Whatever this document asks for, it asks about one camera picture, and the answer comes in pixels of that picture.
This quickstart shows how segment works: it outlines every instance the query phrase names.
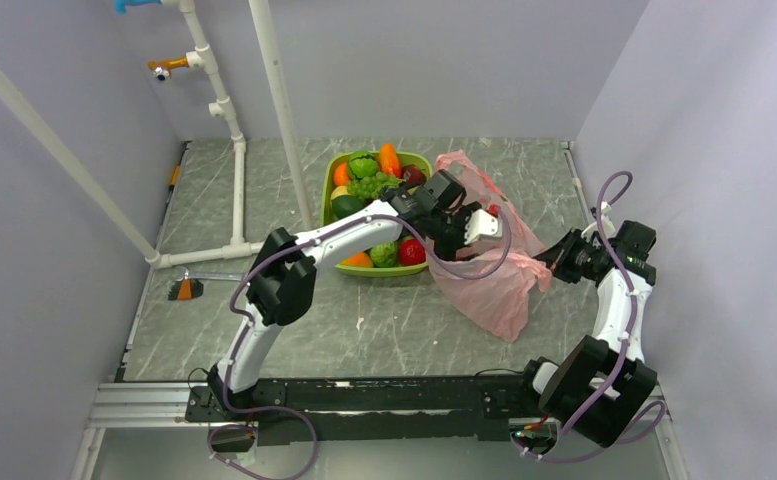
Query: orange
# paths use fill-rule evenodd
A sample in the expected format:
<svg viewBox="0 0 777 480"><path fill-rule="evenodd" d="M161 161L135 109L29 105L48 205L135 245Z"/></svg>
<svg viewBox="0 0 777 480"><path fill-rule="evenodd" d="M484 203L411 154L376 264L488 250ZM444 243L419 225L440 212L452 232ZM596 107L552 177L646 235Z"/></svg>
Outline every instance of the orange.
<svg viewBox="0 0 777 480"><path fill-rule="evenodd" d="M373 268L373 261L366 253L362 252L344 260L341 262L341 265L346 265L348 267Z"/></svg>
<svg viewBox="0 0 777 480"><path fill-rule="evenodd" d="M336 187L341 187L350 182L350 176L347 174L347 164L342 163L335 167L335 171L332 172L332 181L335 182Z"/></svg>

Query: orange valve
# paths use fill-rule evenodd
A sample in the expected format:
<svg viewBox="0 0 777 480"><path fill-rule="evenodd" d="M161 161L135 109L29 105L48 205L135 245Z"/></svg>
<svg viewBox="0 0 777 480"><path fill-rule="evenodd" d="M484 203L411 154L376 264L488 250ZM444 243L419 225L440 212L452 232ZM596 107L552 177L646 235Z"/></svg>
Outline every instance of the orange valve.
<svg viewBox="0 0 777 480"><path fill-rule="evenodd" d="M171 70L176 68L189 68L190 66L191 64L188 63L188 58L185 56L171 58L169 60L162 60L160 62L150 60L147 63L147 67L149 67L150 71L159 82L166 81L168 78L170 78Z"/></svg>

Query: marble tabletop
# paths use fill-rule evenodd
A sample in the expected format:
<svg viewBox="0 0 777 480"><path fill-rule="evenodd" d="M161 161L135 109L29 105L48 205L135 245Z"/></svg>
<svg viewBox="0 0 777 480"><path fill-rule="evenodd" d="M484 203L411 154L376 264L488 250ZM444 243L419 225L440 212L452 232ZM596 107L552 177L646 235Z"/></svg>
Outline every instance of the marble tabletop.
<svg viewBox="0 0 777 480"><path fill-rule="evenodd" d="M464 150L516 205L546 245L584 212L556 139L337 138L308 139L302 159L313 217L320 210L325 170L337 155L377 149L419 153L434 163L445 152ZM194 141L182 165L161 251L218 248L231 236L234 153L225 140ZM282 143L251 140L246 162L248 241L261 241L278 227L302 229ZM238 272L253 258L190 265L196 271ZM234 284L205 283L194 300L171 302L167 293L177 268L153 273L141 320L128 356L126 380L184 380L194 367L208 368L225 353L240 319L227 303ZM264 377L473 374L487 368L522 369L544 355L561 361L590 333L597 309L588 282L554 282L530 292L530 318L517 341L507 343L482 330L441 294L432 276L364 278L335 269L321 272L309 312L286 327L262 368Z"/></svg>

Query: plastic bag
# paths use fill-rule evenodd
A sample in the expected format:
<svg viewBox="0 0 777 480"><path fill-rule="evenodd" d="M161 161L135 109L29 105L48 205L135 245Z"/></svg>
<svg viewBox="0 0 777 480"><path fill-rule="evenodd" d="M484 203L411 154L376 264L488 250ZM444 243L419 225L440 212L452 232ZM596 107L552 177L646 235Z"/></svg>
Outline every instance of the plastic bag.
<svg viewBox="0 0 777 480"><path fill-rule="evenodd" d="M529 320L529 290L537 283L540 290L550 286L552 274L543 263L532 258L545 247L520 219L514 205L494 184L491 177L477 168L463 151L440 155L435 170L446 169L467 190L465 203L479 201L483 208L499 207L512 230L512 245L503 265L479 280L456 278L438 263L427 259L435 283L450 302L477 325L511 343ZM499 244L478 243L467 247L458 258L477 254L467 261L447 262L451 271L478 274L489 271L503 255Z"/></svg>

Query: red tomato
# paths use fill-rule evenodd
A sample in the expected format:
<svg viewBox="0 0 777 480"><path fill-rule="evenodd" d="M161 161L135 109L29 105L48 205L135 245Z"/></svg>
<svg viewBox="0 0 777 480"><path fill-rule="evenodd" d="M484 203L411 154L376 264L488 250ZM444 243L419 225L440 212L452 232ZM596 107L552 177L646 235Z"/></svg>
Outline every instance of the red tomato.
<svg viewBox="0 0 777 480"><path fill-rule="evenodd" d="M410 238L400 244L399 257L403 266L420 265L426 261L426 249L416 238Z"/></svg>

